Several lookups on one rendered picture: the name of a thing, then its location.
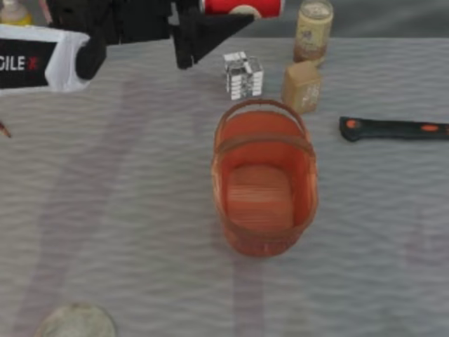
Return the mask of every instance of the red x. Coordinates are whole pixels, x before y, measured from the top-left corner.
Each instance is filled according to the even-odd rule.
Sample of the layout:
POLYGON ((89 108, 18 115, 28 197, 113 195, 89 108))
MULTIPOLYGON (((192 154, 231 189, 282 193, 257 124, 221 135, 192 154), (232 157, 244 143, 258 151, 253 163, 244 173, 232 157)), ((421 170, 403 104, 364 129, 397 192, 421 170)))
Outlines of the red x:
POLYGON ((38 61, 38 58, 28 58, 28 70, 36 70, 37 69, 37 61, 38 61))

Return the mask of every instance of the black and white label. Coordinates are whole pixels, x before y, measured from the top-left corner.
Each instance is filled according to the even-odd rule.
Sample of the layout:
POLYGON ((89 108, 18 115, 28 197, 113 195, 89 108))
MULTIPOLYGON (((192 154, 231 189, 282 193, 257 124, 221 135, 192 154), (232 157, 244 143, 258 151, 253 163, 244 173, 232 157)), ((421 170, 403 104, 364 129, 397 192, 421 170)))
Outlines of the black and white label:
POLYGON ((0 39, 0 89, 48 86, 46 68, 55 42, 0 39))

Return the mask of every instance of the red can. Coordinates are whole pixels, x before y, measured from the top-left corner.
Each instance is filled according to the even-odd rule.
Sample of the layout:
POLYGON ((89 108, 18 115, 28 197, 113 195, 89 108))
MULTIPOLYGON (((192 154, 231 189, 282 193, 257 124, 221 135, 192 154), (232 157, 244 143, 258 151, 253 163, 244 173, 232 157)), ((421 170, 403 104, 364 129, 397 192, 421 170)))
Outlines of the red can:
POLYGON ((200 0, 201 11, 213 14, 253 14, 256 18, 277 18, 285 0, 200 0))

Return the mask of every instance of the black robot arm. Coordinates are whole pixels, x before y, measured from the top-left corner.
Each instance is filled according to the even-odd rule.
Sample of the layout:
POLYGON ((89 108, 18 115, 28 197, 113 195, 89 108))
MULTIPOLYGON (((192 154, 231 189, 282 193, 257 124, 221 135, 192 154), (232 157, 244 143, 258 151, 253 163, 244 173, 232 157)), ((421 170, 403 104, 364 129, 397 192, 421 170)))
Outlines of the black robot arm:
POLYGON ((180 69, 192 67, 254 21, 252 15, 205 15, 200 12, 199 0, 47 0, 47 3, 52 27, 95 37, 91 39, 94 46, 80 51, 91 53, 86 59, 105 46, 173 36, 180 69), (172 4, 175 4, 179 25, 169 23, 174 14, 172 4))

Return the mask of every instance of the pencil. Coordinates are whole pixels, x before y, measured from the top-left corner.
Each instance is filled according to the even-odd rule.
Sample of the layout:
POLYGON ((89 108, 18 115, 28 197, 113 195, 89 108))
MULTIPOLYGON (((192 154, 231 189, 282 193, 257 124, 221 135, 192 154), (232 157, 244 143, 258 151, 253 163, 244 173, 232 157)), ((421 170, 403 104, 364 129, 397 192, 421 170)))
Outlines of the pencil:
POLYGON ((0 132, 2 132, 6 137, 12 138, 12 135, 9 133, 8 129, 0 122, 0 132))

